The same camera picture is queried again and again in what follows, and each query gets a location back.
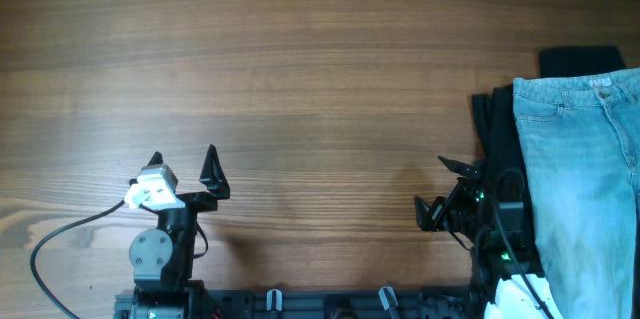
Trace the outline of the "light blue denim jeans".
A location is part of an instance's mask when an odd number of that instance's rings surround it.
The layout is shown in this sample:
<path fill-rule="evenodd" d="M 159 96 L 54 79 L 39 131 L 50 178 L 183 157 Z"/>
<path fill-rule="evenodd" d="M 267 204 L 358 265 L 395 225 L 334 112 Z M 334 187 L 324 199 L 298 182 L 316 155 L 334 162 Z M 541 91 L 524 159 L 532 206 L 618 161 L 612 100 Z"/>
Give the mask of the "light blue denim jeans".
<path fill-rule="evenodd" d="M 639 72 L 517 78 L 535 244 L 565 318 L 633 316 Z"/>

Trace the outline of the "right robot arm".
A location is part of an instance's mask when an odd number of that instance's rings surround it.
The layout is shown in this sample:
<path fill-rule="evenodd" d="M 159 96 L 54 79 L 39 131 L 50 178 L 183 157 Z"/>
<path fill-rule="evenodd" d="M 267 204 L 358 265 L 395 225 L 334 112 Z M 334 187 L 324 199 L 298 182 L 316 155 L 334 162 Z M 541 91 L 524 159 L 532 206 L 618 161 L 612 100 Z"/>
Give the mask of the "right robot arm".
<path fill-rule="evenodd" d="M 470 254 L 472 279 L 465 294 L 435 297 L 468 318 L 558 318 L 531 238 L 525 178 L 507 168 L 491 181 L 470 164 L 441 156 L 457 175 L 446 196 L 414 198 L 416 223 L 424 232 L 446 232 Z"/>

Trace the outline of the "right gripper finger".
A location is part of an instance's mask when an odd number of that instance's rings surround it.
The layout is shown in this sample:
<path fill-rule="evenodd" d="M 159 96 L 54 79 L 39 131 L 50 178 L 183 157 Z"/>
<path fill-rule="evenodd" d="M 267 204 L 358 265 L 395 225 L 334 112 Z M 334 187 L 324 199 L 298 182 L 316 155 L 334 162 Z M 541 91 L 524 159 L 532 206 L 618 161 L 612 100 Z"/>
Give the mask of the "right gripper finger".
<path fill-rule="evenodd" d="M 417 226 L 425 232 L 438 232 L 444 230 L 442 209 L 445 197 L 438 196 L 431 204 L 428 204 L 419 196 L 414 197 Z"/>
<path fill-rule="evenodd" d="M 480 180 L 483 176 L 482 171 L 474 165 L 448 159 L 443 156 L 439 156 L 438 159 L 450 172 L 461 177 L 471 180 Z"/>

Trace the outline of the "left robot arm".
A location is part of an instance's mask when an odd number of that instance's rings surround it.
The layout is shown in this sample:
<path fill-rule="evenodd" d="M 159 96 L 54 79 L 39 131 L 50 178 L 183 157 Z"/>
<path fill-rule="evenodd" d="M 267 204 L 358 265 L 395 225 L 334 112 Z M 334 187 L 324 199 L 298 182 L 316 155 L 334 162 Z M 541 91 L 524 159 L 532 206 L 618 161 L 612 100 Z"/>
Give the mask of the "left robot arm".
<path fill-rule="evenodd" d="M 212 319 L 220 318 L 219 304 L 201 280 L 192 278 L 196 236 L 203 233 L 197 217 L 218 209 L 230 197 L 230 186 L 210 145 L 199 181 L 203 191 L 178 193 L 178 179 L 159 152 L 132 180 L 125 203 L 157 215 L 157 225 L 135 237 L 129 248 L 134 289 L 118 296 L 115 318 Z"/>

